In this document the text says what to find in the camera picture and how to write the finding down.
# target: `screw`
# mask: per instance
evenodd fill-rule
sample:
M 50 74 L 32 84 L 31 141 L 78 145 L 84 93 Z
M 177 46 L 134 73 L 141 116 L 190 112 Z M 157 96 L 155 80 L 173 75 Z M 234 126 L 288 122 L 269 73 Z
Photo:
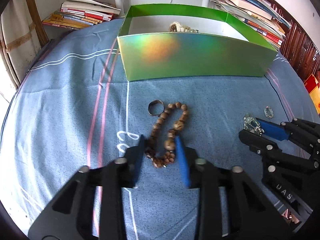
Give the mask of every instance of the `screw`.
M 232 172 L 234 173 L 241 173 L 243 169 L 240 166 L 234 166 L 232 167 Z
M 274 172 L 276 170 L 276 167 L 274 166 L 274 165 L 270 165 L 269 167 L 268 167 L 268 171 L 269 172 Z
M 118 158 L 115 160 L 115 164 L 124 164 L 127 162 L 126 158 Z
M 88 166 L 82 166 L 79 170 L 78 170 L 78 172 L 80 172 L 80 173 L 86 173 L 86 172 L 88 172 L 90 170 L 90 168 L 88 167 Z
M 202 159 L 202 158 L 198 158 L 195 160 L 195 163 L 198 164 L 198 165 L 204 165 L 206 164 L 206 160 L 205 159 Z

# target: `green box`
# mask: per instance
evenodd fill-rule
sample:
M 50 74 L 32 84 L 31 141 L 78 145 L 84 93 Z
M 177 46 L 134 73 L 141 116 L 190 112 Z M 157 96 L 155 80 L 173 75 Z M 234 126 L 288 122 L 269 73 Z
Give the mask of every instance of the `green box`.
M 175 18 L 193 29 L 191 24 L 198 25 L 199 33 L 169 32 L 165 22 Z M 200 33 L 202 27 L 211 34 Z M 128 81 L 204 75 L 260 77 L 277 54 L 259 33 L 233 15 L 182 4 L 132 5 L 117 39 Z

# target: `wooden bead bracelet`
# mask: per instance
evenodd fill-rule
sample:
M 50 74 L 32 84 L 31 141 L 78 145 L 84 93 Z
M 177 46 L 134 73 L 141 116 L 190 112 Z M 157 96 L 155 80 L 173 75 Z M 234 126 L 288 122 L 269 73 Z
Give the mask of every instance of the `wooden bead bracelet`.
M 176 108 L 181 108 L 182 115 L 179 120 L 175 121 L 173 124 L 173 129 L 168 130 L 168 139 L 164 142 L 164 148 L 167 150 L 166 153 L 161 157 L 156 157 L 156 140 L 161 128 L 161 125 L 164 123 L 165 119 L 171 113 L 172 110 Z M 145 151 L 146 156 L 152 160 L 152 164 L 156 168 L 166 167 L 167 164 L 173 163 L 175 159 L 175 148 L 174 137 L 179 131 L 182 131 L 184 128 L 184 123 L 188 119 L 189 111 L 188 107 L 185 104 L 176 102 L 174 104 L 168 104 L 168 107 L 157 119 L 156 123 L 153 125 L 151 135 L 148 139 L 148 145 Z

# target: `stack of books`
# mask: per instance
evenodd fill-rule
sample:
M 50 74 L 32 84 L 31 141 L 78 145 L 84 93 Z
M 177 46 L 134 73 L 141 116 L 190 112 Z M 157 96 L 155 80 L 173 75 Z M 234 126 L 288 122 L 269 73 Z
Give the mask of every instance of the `stack of books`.
M 60 10 L 52 13 L 42 23 L 78 30 L 110 21 L 113 15 L 119 15 L 120 11 L 111 4 L 94 0 L 66 0 Z
M 226 11 L 260 33 L 275 49 L 280 49 L 285 31 L 279 23 L 289 29 L 291 24 L 262 0 L 210 0 L 214 8 Z

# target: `metal ring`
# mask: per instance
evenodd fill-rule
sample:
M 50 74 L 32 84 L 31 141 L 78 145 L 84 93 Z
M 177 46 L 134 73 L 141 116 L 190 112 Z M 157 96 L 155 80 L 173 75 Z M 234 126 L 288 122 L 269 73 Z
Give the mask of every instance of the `metal ring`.
M 150 107 L 151 107 L 151 106 L 154 106 L 154 105 L 156 105 L 156 104 L 161 104 L 162 107 L 163 107 L 163 110 L 162 110 L 162 112 L 159 113 L 159 114 L 151 114 L 151 113 L 150 113 Z M 163 104 L 163 102 L 160 101 L 160 100 L 153 100 L 153 101 L 148 105 L 148 112 L 149 112 L 149 114 L 150 114 L 151 116 L 160 116 L 160 115 L 164 112 L 164 104 Z

